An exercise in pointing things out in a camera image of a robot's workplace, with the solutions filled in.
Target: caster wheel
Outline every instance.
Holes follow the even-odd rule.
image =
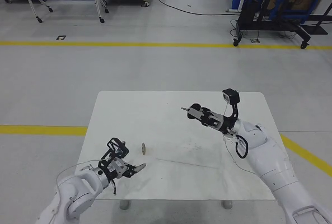
[[[301,45],[300,45],[300,48],[301,48],[301,49],[305,49],[307,46],[308,46],[308,43],[306,43],[306,42],[303,41],[303,42],[301,43]]]

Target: cable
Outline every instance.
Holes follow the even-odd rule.
[[[230,33],[230,35],[231,35],[232,37],[237,38],[238,36],[234,36],[234,35],[232,34],[232,31],[233,31],[233,30],[236,30],[236,28],[235,28],[235,26],[233,25],[232,21],[236,21],[236,22],[237,22],[238,20],[231,20],[231,25],[233,26],[233,29],[230,30],[229,33]]]
[[[224,110],[223,116],[226,114],[227,108],[228,108],[228,103],[227,103],[227,105],[226,105],[226,109]],[[246,169],[243,169],[243,168],[241,168],[241,167],[237,164],[237,162],[235,161],[234,157],[232,156],[231,152],[230,152],[229,149],[228,149],[227,141],[225,140],[225,135],[223,135],[223,141],[224,141],[224,144],[226,145],[227,151],[228,151],[229,155],[232,157],[233,162],[235,163],[235,165],[237,165],[237,167],[238,167],[239,169],[241,169],[241,170],[244,170],[244,171],[246,171],[246,172],[249,172],[249,173],[251,173],[251,174],[256,175],[254,172],[249,171],[249,170],[246,170]]]
[[[287,38],[287,39],[294,39],[294,37],[296,36],[296,32],[294,32],[294,34],[292,35],[286,35],[286,32],[284,31],[284,35],[279,35],[280,38]]]
[[[181,11],[181,12],[185,12],[185,13],[189,13],[192,15],[199,15],[199,16],[239,16],[239,14],[233,14],[233,13],[221,13],[221,14],[202,14],[202,13],[195,13],[195,12],[188,12],[188,11],[184,11],[181,10],[180,8],[176,8],[174,6],[170,6],[169,4],[164,3],[161,0],[158,0],[159,2],[161,2],[162,4],[164,4],[165,6],[174,8],[175,10]]]
[[[238,154],[239,158],[245,158],[248,155],[248,142],[245,140],[245,138],[243,136],[240,136],[238,134],[235,135],[235,137],[241,140],[243,140],[244,144],[245,144],[245,153],[244,155],[240,155],[239,151],[238,151],[238,143],[239,141],[237,141],[237,143],[235,144],[235,151]]]
[[[229,149],[228,149],[227,141],[224,139],[224,137],[225,137],[225,136],[223,135],[223,141],[224,141],[224,144],[226,145],[227,151],[228,151],[229,155],[231,155],[231,157],[232,157],[233,162],[235,163],[235,165],[237,165],[237,167],[238,167],[239,169],[241,169],[241,170],[244,170],[244,171],[246,171],[246,172],[249,172],[249,173],[251,173],[251,174],[256,175],[254,172],[249,171],[249,170],[246,170],[246,169],[243,169],[243,168],[241,168],[241,167],[237,164],[237,162],[235,161],[234,157],[232,156],[231,152],[230,152]]]

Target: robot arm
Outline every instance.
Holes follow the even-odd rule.
[[[110,182],[114,184],[115,178],[123,176],[131,178],[146,166],[133,166],[123,161],[129,152],[125,142],[113,138],[107,146],[107,153],[101,160],[96,160],[99,161],[97,168],[91,165],[84,167],[81,171],[86,171],[81,174],[68,176],[57,183],[54,199],[38,217],[37,224],[79,223],[80,214],[91,207]]]
[[[196,119],[204,126],[238,138],[236,152],[246,158],[259,178],[272,191],[283,208],[287,224],[331,223],[332,212],[316,202],[297,179],[288,156],[261,125],[253,125],[238,119],[239,94],[224,90],[223,97],[233,107],[233,114],[226,117],[199,104],[187,111],[189,119]]]

